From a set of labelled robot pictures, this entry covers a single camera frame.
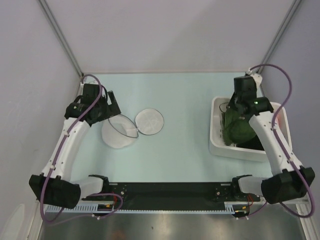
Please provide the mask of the green bra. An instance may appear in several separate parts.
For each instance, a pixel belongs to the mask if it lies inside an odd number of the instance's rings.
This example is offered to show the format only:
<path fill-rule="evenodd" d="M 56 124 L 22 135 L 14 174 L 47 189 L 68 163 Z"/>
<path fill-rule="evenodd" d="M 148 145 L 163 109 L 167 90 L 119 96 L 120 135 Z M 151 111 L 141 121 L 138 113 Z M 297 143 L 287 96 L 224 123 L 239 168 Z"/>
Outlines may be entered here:
<path fill-rule="evenodd" d="M 222 116 L 222 139 L 226 146 L 244 144 L 257 134 L 247 120 L 229 107 L 228 102 L 219 105 Z"/>

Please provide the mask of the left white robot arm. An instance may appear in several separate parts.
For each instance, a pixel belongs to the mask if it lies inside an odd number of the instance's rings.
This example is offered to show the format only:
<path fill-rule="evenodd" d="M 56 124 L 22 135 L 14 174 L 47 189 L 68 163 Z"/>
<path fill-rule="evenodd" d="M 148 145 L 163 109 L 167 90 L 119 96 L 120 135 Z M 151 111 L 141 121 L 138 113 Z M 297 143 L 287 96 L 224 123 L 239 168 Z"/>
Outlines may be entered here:
<path fill-rule="evenodd" d="M 32 175 L 29 186 L 46 205 L 73 209 L 81 199 L 95 195 L 100 200 L 110 196 L 106 176 L 91 174 L 71 182 L 71 173 L 83 138 L 93 124 L 121 113 L 113 91 L 104 86 L 84 84 L 83 92 L 66 108 L 62 133 L 49 162 L 39 175 Z"/>

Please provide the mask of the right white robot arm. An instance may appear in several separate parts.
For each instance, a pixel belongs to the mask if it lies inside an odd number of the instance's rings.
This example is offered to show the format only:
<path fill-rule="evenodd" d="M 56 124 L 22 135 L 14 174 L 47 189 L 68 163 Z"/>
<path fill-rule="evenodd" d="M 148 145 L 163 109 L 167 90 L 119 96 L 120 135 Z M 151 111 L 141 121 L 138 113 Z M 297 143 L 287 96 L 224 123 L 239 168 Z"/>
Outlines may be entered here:
<path fill-rule="evenodd" d="M 256 133 L 268 158 L 272 177 L 241 176 L 230 188 L 231 196 L 242 201 L 248 194 L 264 197 L 269 204 L 303 198 L 315 178 L 311 167 L 303 167 L 275 123 L 275 110 L 266 97 L 257 96 L 254 77 L 236 77 L 229 102 Z"/>

